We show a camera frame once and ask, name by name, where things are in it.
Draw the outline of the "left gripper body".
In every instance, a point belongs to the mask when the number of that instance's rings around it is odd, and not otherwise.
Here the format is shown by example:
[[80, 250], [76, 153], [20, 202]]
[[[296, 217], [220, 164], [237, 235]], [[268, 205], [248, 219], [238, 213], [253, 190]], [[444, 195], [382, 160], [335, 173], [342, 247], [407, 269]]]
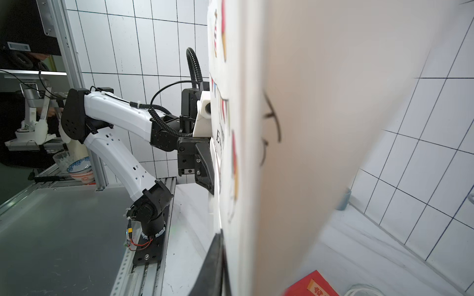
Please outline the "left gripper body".
[[195, 183], [214, 194], [215, 171], [211, 157], [211, 138], [185, 138], [177, 141], [178, 174], [194, 175]]

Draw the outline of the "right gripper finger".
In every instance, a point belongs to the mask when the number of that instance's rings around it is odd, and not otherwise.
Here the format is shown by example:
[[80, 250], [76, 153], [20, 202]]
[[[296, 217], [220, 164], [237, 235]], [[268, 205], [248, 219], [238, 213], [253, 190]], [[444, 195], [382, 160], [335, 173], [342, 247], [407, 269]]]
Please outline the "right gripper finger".
[[189, 296], [226, 296], [225, 246], [222, 231], [216, 233]]

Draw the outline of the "red printed paper bag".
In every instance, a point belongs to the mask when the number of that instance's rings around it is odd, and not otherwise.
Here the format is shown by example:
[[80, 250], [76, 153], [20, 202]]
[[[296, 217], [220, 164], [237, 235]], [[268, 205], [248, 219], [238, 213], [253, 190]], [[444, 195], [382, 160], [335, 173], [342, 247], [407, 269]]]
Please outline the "red printed paper bag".
[[284, 296], [339, 296], [334, 288], [318, 272], [313, 271], [287, 288]]

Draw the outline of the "white Happy Every Day bag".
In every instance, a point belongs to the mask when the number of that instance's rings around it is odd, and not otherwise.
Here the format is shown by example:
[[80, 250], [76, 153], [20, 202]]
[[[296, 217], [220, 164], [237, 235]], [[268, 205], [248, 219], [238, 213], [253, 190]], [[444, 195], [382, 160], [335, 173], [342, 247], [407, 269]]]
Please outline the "white Happy Every Day bag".
[[226, 290], [278, 296], [456, 1], [210, 1], [214, 217]]

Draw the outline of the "green Fresh paper bag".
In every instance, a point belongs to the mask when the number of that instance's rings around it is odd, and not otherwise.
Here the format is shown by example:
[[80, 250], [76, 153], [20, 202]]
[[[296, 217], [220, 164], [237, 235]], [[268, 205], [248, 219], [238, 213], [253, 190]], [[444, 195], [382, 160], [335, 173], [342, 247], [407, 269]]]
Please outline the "green Fresh paper bag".
[[364, 294], [365, 296], [385, 296], [381, 290], [366, 284], [355, 284], [351, 286], [344, 296], [356, 296], [357, 294]]

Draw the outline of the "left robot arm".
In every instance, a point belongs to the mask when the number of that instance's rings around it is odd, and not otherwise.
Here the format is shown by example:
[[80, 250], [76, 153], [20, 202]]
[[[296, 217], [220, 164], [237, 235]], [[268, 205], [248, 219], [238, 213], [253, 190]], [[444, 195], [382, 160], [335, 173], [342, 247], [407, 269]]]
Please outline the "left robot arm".
[[165, 209], [172, 193], [145, 169], [118, 137], [125, 129], [151, 146], [178, 155], [179, 175], [193, 175], [210, 193], [215, 188], [211, 157], [211, 102], [195, 51], [186, 50], [189, 88], [181, 93], [181, 115], [154, 103], [128, 102], [112, 88], [71, 89], [61, 126], [64, 133], [97, 154], [125, 186], [132, 200], [126, 211], [129, 224], [139, 223], [145, 244], [164, 234]]

